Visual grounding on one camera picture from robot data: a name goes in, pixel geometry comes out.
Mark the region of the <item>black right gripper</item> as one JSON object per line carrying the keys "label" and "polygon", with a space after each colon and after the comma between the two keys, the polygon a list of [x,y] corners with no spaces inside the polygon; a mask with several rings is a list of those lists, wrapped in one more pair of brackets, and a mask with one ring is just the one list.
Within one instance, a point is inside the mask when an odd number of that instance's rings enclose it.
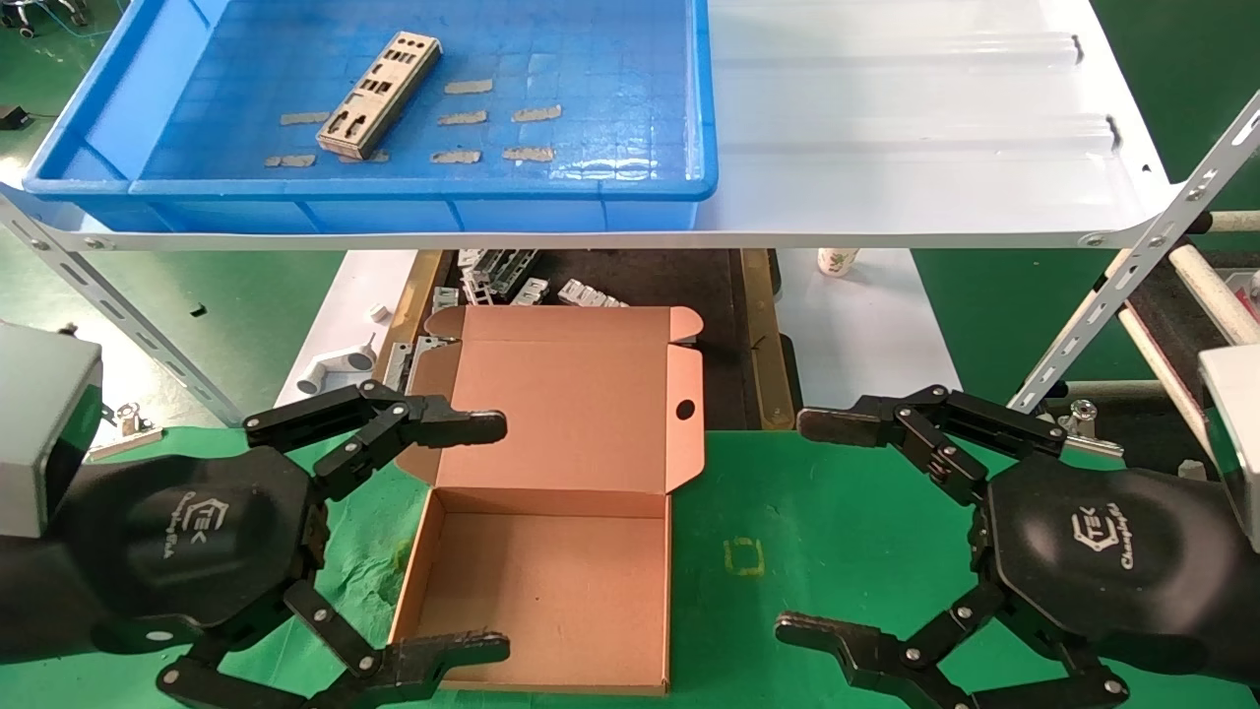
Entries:
{"label": "black right gripper", "polygon": [[[874,625],[779,615],[775,637],[834,656],[850,688],[908,708],[1120,706],[1131,691],[1097,654],[1143,672],[1256,685],[1257,552],[1222,484],[1058,461],[1013,463],[988,484],[987,466],[958,440],[1016,461],[1056,458],[1066,431],[942,385],[859,395],[844,411],[805,408],[798,429],[818,443],[898,450],[963,506],[985,497],[988,569],[1013,592],[980,582],[908,640]],[[978,693],[950,681],[942,661],[1012,616],[1065,678]]]}

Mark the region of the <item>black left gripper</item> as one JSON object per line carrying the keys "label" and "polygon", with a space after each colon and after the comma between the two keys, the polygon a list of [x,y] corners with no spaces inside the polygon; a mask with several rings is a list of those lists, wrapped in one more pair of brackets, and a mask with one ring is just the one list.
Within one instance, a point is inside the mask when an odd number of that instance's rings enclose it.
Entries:
{"label": "black left gripper", "polygon": [[[158,691],[183,706],[379,708],[427,700],[450,670],[510,656],[495,631],[373,649],[310,582],[330,536],[324,499],[341,501],[410,447],[495,443],[503,413],[365,380],[252,416],[244,431],[249,447],[272,450],[89,463],[40,538],[4,536],[3,662],[193,644],[158,674]],[[335,438],[312,481],[284,456]],[[328,688],[302,696],[220,672],[229,650],[294,616],[344,667]]]}

